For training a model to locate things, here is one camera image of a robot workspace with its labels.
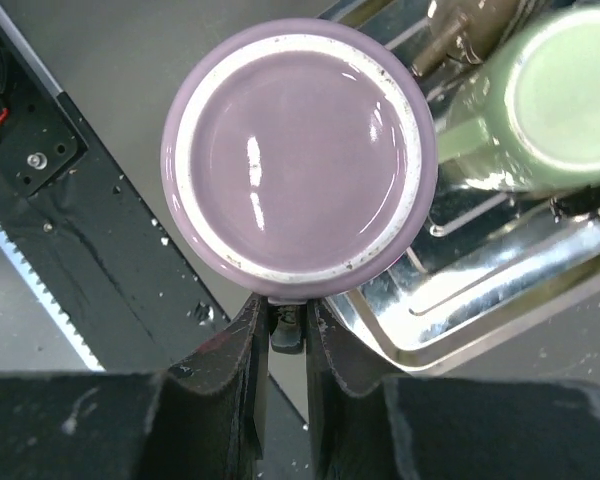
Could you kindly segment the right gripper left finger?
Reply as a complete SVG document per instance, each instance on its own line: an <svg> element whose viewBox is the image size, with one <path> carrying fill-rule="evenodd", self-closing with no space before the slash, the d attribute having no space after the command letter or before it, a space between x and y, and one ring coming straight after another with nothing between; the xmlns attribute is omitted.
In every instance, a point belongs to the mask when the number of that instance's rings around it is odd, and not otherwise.
<svg viewBox="0 0 600 480"><path fill-rule="evenodd" d="M262 455L267 303L166 370L0 375L0 479L249 479Z"/></svg>

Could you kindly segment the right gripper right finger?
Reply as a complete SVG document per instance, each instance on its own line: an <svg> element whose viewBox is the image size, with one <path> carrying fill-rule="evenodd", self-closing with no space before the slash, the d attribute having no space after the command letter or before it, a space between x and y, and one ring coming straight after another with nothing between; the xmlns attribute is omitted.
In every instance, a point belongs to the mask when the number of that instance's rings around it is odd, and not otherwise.
<svg viewBox="0 0 600 480"><path fill-rule="evenodd" d="M321 300L306 317L319 479L600 479L600 387L400 372Z"/></svg>

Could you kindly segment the purple mug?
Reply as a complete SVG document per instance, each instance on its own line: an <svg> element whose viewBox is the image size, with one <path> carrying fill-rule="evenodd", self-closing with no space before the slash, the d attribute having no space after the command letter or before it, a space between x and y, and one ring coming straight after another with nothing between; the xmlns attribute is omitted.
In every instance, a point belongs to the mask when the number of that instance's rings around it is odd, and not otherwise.
<svg viewBox="0 0 600 480"><path fill-rule="evenodd" d="M186 77L165 122L171 216L213 270L276 303L346 292L432 205L433 119L382 44L327 20L249 27Z"/></svg>

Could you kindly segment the light green mug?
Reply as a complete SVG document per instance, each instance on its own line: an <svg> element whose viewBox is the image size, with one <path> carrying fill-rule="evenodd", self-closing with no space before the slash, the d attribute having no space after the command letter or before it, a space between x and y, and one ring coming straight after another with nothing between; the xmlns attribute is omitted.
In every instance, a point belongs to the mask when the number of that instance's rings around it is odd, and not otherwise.
<svg viewBox="0 0 600 480"><path fill-rule="evenodd" d="M512 37L457 90L437 146L478 189L600 185L600 4Z"/></svg>

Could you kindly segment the silver metal tray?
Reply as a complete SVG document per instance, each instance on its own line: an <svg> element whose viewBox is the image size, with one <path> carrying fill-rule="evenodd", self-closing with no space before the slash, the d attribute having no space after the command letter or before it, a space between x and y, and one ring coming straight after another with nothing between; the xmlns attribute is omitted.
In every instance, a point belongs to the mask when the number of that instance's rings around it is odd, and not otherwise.
<svg viewBox="0 0 600 480"><path fill-rule="evenodd" d="M326 16L380 41L416 76L443 129L461 85L512 37L557 10L600 1L522 1L511 33L480 64L447 58L425 77L431 1L344 2ZM525 329L525 314L600 269L600 185L483 190L439 160L435 198L412 245L385 272L329 305L339 321L401 369L448 370Z"/></svg>

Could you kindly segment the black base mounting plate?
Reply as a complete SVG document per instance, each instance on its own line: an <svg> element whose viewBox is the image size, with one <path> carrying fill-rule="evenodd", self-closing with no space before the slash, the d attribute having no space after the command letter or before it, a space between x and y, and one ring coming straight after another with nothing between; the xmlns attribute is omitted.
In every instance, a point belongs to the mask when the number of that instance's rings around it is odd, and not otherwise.
<svg viewBox="0 0 600 480"><path fill-rule="evenodd" d="M223 2L0 1L0 225L107 369L177 361L246 299L178 233L159 160L238 25Z"/></svg>

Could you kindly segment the brown ribbed cup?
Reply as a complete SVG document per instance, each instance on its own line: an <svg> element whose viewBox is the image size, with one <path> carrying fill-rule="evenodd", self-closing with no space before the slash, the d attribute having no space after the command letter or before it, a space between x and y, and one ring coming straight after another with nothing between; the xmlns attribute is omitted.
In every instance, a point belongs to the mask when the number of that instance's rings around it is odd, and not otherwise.
<svg viewBox="0 0 600 480"><path fill-rule="evenodd" d="M425 77L447 58L482 63L511 33L523 10L523 2L513 0L431 1L431 40L413 60L414 73Z"/></svg>

